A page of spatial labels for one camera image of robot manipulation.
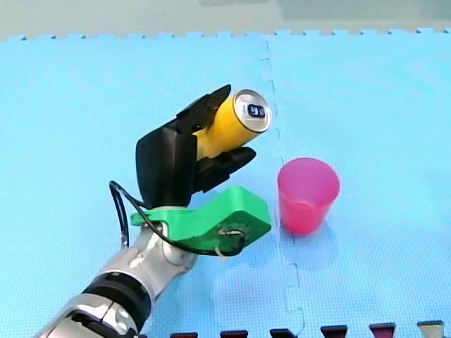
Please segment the black cable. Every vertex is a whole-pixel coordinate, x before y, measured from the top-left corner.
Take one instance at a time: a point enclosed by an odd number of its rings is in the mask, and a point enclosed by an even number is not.
[[[172,239],[169,239],[167,236],[161,233],[160,230],[157,229],[157,227],[151,222],[151,220],[147,217],[147,215],[142,211],[140,206],[144,206],[144,204],[134,197],[132,197],[124,188],[122,188],[118,183],[114,181],[110,181],[109,183],[111,196],[114,200],[114,205],[116,206],[116,210],[118,212],[119,217],[119,223],[121,226],[121,239],[122,239],[122,246],[128,246],[129,244],[129,234],[128,234],[128,222],[127,222],[127,213],[125,212],[125,207],[121,198],[121,195],[125,196],[125,198],[133,205],[133,207],[136,209],[136,211],[139,213],[139,215],[142,217],[146,225],[152,229],[153,232],[155,232],[158,237],[160,237],[163,241],[166,243],[175,246],[176,248],[179,248],[181,250],[197,254],[197,255],[205,255],[205,256],[218,256],[218,253],[214,250],[199,250],[199,249],[193,249],[189,246],[185,246],[184,244],[180,244],[177,241],[173,241]],[[245,247],[245,236],[244,234],[239,230],[231,230],[231,232],[237,232],[240,234],[240,243],[239,247],[236,251],[233,252],[220,252],[222,256],[236,256],[238,255]]]

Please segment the foam mat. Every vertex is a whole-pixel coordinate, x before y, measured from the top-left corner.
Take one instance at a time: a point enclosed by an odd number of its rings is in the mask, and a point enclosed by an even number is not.
[[[273,229],[227,263],[200,259],[143,333],[451,336],[450,59],[451,34],[426,29],[0,44],[0,337],[32,336],[87,286],[120,246],[108,181],[139,196],[135,142],[227,83],[261,92],[275,119],[255,160],[192,205],[242,185]],[[278,169],[300,156],[342,181],[307,238],[276,208]]]

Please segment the green 3d-printed bracket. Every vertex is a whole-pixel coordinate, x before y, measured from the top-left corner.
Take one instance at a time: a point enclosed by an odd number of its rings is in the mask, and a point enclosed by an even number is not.
[[[224,231],[241,231],[248,246],[271,229],[266,202],[242,187],[225,190],[198,210],[162,208],[145,213],[151,221],[167,225],[170,239],[199,250],[236,250],[236,238],[224,236]],[[132,225],[143,222],[138,213],[132,215]]]

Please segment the pink cup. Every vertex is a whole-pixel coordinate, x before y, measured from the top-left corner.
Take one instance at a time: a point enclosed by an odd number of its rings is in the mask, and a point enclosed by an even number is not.
[[[314,158],[286,163],[277,176],[283,226],[294,234],[311,234],[323,222],[340,192],[335,171]]]

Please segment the can lid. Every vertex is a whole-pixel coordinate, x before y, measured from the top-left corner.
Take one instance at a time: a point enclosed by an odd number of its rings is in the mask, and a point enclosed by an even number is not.
[[[258,93],[240,90],[233,99],[238,120],[252,132],[265,132],[271,123],[271,107]]]

